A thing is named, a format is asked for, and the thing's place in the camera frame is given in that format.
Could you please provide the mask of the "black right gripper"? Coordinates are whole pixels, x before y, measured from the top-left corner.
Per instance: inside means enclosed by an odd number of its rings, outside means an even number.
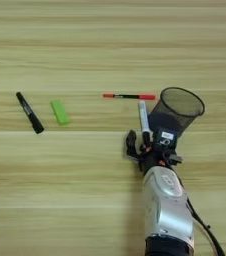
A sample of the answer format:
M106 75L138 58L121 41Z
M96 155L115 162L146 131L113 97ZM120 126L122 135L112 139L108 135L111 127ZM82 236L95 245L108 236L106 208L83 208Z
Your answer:
M141 154L136 150L136 132L130 130L126 137L126 154L136 161L143 174L146 174L152 167L161 166L170 168L172 165L181 164L183 159L176 155L174 148L162 144L150 144L140 146Z

